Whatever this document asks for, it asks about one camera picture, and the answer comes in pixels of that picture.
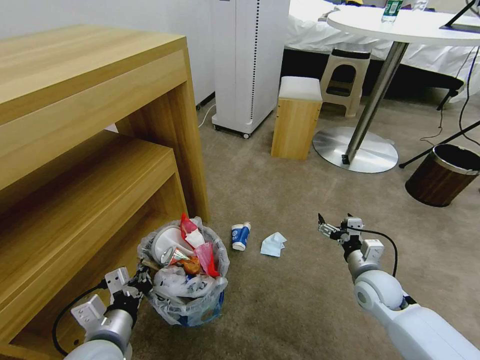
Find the power cord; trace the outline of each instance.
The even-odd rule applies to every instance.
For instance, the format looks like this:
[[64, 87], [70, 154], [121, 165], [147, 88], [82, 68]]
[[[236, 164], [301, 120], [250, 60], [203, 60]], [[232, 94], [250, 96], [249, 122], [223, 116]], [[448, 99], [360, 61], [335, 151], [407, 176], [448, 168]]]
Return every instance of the power cord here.
[[58, 350], [60, 354], [63, 356], [67, 356], [69, 353], [66, 352], [59, 344], [59, 341], [57, 339], [57, 327], [59, 326], [60, 319], [65, 315], [65, 313], [80, 299], [83, 297], [87, 296], [88, 294], [94, 292], [95, 290], [99, 289], [107, 289], [107, 281], [105, 279], [102, 279], [97, 285], [94, 287], [88, 289], [87, 291], [83, 292], [82, 294], [78, 295], [75, 299], [73, 299], [72, 302], [70, 302], [67, 306], [65, 306], [62, 311], [57, 315], [55, 322], [53, 323], [53, 327], [51, 328], [51, 339], [53, 340], [53, 345], [55, 346], [55, 349]]
[[[458, 71], [456, 72], [456, 75], [455, 75], [456, 78], [459, 77], [460, 72], [461, 72], [462, 69], [464, 68], [465, 64], [467, 63], [467, 61], [468, 61], [468, 59], [469, 59], [469, 57], [470, 57], [470, 54], [472, 53], [472, 51], [473, 51], [474, 49], [475, 49], [475, 47], [472, 47], [472, 48], [470, 49], [470, 51], [468, 52], [468, 55], [466, 56], [465, 60], [463, 60], [463, 63], [461, 64], [460, 68], [459, 68]], [[434, 138], [436, 138], [437, 136], [439, 136], [439, 135], [442, 133], [442, 131], [443, 131], [443, 129], [444, 129], [444, 128], [442, 127], [442, 124], [443, 124], [443, 122], [444, 122], [444, 106], [445, 106], [445, 103], [442, 103], [441, 108], [440, 108], [440, 124], [438, 124], [438, 128], [439, 128], [440, 130], [438, 131], [438, 133], [437, 133], [436, 135], [433, 135], [433, 136], [421, 137], [421, 138], [419, 139], [420, 141], [425, 141], [425, 142], [429, 143], [430, 145], [435, 146], [434, 143], [432, 143], [431, 141], [429, 141], [429, 140], [427, 140], [427, 139], [434, 139]]]
[[209, 114], [210, 110], [212, 110], [212, 108], [213, 108], [214, 106], [217, 106], [217, 104], [213, 104], [212, 106], [210, 106], [210, 107], [208, 108], [208, 110], [207, 110], [206, 113], [205, 113], [205, 116], [203, 117], [203, 120], [201, 121], [200, 125], [198, 125], [198, 127], [201, 127], [201, 126], [204, 124], [205, 119], [207, 118], [207, 115]]
[[442, 131], [444, 130], [444, 128], [442, 127], [442, 123], [444, 122], [444, 103], [441, 105], [441, 108], [440, 108], [440, 124], [438, 124], [438, 128], [440, 129], [438, 131], [438, 133], [436, 135], [433, 135], [433, 136], [424, 136], [424, 137], [421, 137], [420, 138], [420, 141], [425, 141], [427, 143], [429, 143], [430, 145], [432, 146], [435, 146], [435, 144], [431, 141], [428, 141], [427, 139], [433, 139], [433, 138], [436, 138], [437, 136], [439, 136]]
[[393, 246], [393, 252], [394, 252], [394, 256], [395, 256], [395, 260], [393, 262], [393, 271], [392, 271], [391, 275], [393, 277], [395, 277], [397, 275], [397, 266], [399, 264], [399, 251], [397, 249], [397, 245], [395, 245], [395, 242], [389, 236], [387, 236], [383, 232], [379, 232], [379, 231], [365, 230], [365, 229], [359, 230], [356, 227], [350, 227], [350, 226], [347, 226], [346, 228], [350, 229], [350, 230], [360, 231], [362, 233], [380, 235], [380, 236], [383, 236], [384, 238], [386, 238], [388, 241], [390, 241], [392, 246]]
[[[464, 116], [464, 110], [467, 107], [467, 104], [469, 103], [469, 100], [470, 100], [470, 78], [472, 77], [472, 72], [474, 71], [475, 61], [477, 60], [477, 56], [479, 55], [479, 50], [480, 50], [480, 46], [477, 46], [475, 56], [473, 57], [473, 61], [471, 62], [470, 71], [468, 72], [468, 78], [466, 80], [466, 99], [461, 108], [460, 117], [458, 118], [458, 127], [460, 128], [461, 131], [464, 130], [462, 128], [462, 117]], [[468, 137], [466, 134], [463, 134], [463, 136], [465, 137], [465, 139], [470, 140], [471, 142], [477, 144], [480, 147], [479, 142]]]

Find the wooden cabinet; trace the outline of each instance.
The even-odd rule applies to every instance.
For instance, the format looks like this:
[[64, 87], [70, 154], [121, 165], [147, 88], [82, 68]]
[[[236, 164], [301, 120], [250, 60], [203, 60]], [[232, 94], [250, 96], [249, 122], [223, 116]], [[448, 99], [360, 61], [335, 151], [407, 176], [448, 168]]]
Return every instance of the wooden cabinet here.
[[[61, 358], [66, 304], [134, 272], [140, 239], [182, 211], [209, 218], [185, 37], [78, 25], [1, 41], [0, 169], [0, 354]], [[58, 338], [83, 341], [69, 314]]]

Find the white cushion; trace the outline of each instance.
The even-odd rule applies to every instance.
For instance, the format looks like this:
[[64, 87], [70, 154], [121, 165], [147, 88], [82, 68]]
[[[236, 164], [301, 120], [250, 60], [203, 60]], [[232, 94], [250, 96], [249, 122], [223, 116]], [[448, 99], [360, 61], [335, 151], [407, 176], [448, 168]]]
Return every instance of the white cushion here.
[[284, 76], [278, 97], [321, 102], [320, 81], [313, 77]]

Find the beige carpet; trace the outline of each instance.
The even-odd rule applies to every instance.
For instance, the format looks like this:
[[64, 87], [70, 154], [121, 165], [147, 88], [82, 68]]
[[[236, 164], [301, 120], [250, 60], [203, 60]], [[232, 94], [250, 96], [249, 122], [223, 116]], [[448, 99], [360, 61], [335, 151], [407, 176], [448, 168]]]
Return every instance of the beige carpet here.
[[[420, 137], [437, 132], [441, 95], [386, 99], [371, 130], [395, 141], [400, 159], [407, 160], [428, 147]], [[479, 100], [471, 99], [465, 125], [478, 120]], [[439, 139], [458, 130], [460, 107], [445, 107]], [[313, 148], [305, 162], [272, 158], [274, 122], [273, 113], [248, 140], [214, 131], [210, 116], [200, 129], [209, 225], [231, 260], [223, 315], [200, 328], [169, 326], [145, 302], [132, 337], [133, 358], [400, 359], [384, 329], [355, 303], [343, 251], [317, 232], [317, 212], [332, 224], [350, 212], [366, 229], [390, 235], [403, 288], [480, 347], [480, 181], [451, 206], [429, 207], [404, 188], [419, 161], [363, 174], [329, 164]], [[355, 123], [341, 108], [324, 105], [318, 128]], [[480, 128], [470, 135], [480, 141]], [[480, 150], [463, 138], [454, 143]], [[230, 226], [244, 221], [252, 224], [248, 247], [236, 252]], [[260, 255], [262, 240], [277, 231], [288, 239], [281, 257]], [[382, 264], [390, 272], [393, 251], [384, 244]]]

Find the metal table base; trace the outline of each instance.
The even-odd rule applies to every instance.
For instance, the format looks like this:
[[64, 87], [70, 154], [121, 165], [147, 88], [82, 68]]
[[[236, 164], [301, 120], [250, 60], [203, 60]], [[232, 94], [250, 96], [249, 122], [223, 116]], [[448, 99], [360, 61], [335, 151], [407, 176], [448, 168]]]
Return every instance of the metal table base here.
[[399, 156], [393, 144], [367, 132], [350, 164], [342, 162], [355, 128], [341, 126], [319, 131], [313, 137], [313, 148], [328, 162], [359, 173], [381, 173], [393, 168]]
[[408, 45], [406, 42], [397, 41], [392, 44], [368, 103], [353, 131], [338, 127], [320, 131], [315, 135], [313, 146], [320, 156], [341, 168], [359, 173], [381, 173], [396, 165], [398, 154], [393, 145], [368, 132], [368, 129]]

